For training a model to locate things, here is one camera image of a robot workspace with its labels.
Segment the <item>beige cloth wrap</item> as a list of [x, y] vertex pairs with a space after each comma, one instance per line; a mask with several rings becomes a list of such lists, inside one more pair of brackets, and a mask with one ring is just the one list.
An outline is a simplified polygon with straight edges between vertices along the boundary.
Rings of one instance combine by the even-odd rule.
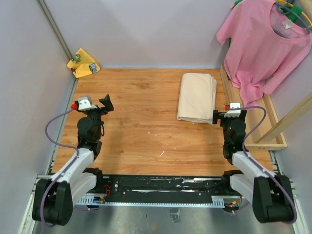
[[211, 74], [185, 73], [182, 76], [177, 120], [213, 124], [217, 81]]

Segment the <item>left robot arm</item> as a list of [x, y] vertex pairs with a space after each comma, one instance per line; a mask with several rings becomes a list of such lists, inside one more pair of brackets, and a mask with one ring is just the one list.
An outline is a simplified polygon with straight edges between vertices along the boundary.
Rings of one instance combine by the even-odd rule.
[[49, 178], [41, 178], [35, 188], [32, 219], [47, 227], [66, 225], [77, 202], [89, 191], [99, 193], [107, 190], [102, 171], [89, 168], [100, 153], [104, 136], [102, 116], [114, 110], [110, 96], [106, 95], [94, 105], [89, 96], [78, 98], [66, 112], [83, 113], [78, 123], [78, 144], [69, 146], [73, 156]]

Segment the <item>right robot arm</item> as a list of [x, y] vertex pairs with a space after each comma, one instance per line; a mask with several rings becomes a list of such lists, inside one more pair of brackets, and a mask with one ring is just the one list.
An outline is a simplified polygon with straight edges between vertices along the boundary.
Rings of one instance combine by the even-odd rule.
[[226, 171], [221, 190], [226, 195], [238, 192], [252, 205], [260, 223], [293, 224], [297, 210], [290, 180], [262, 166], [247, 150], [245, 141], [247, 108], [229, 107], [226, 112], [213, 111], [213, 124], [223, 129], [223, 156], [236, 171]]

